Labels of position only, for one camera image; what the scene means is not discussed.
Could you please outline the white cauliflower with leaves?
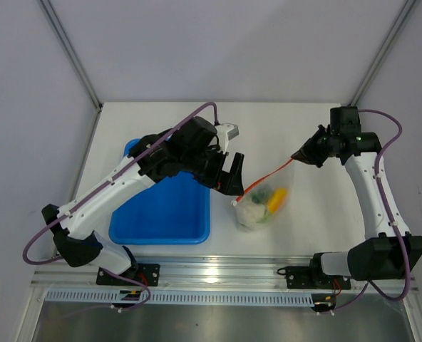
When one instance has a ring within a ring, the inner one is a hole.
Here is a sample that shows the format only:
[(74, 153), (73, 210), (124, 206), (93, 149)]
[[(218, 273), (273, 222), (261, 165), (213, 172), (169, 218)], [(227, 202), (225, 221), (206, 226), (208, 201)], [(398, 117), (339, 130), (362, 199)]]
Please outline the white cauliflower with leaves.
[(235, 205), (235, 214), (241, 228), (249, 231), (258, 230), (264, 218), (265, 206), (252, 200), (240, 201)]

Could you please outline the clear zip bag orange zipper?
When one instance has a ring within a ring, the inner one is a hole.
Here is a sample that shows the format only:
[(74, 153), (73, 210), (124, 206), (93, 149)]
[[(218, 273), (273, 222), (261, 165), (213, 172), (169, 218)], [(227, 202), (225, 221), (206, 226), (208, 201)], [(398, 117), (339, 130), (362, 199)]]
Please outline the clear zip bag orange zipper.
[(232, 201), (237, 228), (254, 232), (265, 228), (286, 207), (292, 195), (294, 160), (289, 158), (274, 171), (254, 181)]

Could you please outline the dark green cucumber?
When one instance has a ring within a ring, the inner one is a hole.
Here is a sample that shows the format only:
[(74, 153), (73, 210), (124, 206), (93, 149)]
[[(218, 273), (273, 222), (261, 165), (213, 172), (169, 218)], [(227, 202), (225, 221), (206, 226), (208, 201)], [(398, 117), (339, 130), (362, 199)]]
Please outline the dark green cucumber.
[(250, 199), (255, 204), (266, 204), (273, 195), (274, 190), (269, 185), (259, 185), (250, 192)]

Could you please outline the yellow orange mango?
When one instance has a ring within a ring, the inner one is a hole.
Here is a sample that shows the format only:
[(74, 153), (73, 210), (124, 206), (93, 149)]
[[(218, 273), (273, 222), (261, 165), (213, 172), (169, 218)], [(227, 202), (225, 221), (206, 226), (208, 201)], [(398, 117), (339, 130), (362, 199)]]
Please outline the yellow orange mango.
[(266, 202), (266, 209), (270, 214), (274, 214), (279, 208), (282, 207), (288, 195), (286, 188), (277, 188), (273, 191), (271, 197)]

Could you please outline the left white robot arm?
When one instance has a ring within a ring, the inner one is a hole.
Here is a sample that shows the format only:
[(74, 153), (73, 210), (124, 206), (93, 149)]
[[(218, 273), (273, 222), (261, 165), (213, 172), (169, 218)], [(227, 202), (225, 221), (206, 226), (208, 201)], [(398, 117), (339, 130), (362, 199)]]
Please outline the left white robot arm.
[(44, 212), (54, 212), (58, 219), (51, 231), (60, 257), (70, 267), (95, 264), (112, 272), (120, 284), (132, 284), (138, 275), (135, 257), (127, 247), (100, 237), (95, 231), (97, 221), (180, 172), (224, 195), (242, 196), (244, 155), (236, 153), (230, 170), (223, 169), (228, 145), (238, 134), (234, 124), (213, 125), (195, 116), (178, 128), (141, 138), (87, 193), (61, 207), (44, 207)]

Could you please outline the green grape bunch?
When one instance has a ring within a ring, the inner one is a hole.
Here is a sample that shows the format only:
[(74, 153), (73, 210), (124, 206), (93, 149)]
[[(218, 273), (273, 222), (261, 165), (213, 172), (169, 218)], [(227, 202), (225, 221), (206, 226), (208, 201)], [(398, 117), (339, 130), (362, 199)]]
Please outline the green grape bunch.
[(272, 213), (270, 211), (265, 210), (262, 217), (258, 220), (259, 223), (268, 222), (272, 217)]

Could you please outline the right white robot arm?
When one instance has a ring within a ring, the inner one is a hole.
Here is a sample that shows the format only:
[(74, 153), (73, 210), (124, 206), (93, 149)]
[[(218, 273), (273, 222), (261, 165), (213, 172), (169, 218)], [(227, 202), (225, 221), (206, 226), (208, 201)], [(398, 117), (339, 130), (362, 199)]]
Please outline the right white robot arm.
[(292, 155), (306, 165), (322, 167), (336, 157), (354, 185), (364, 220), (364, 241), (345, 252), (316, 253), (309, 281), (325, 287), (334, 276), (357, 281), (407, 278), (422, 255), (422, 237), (404, 222), (386, 178), (384, 147), (376, 133), (361, 127), (359, 109), (330, 110), (330, 123), (318, 130)]

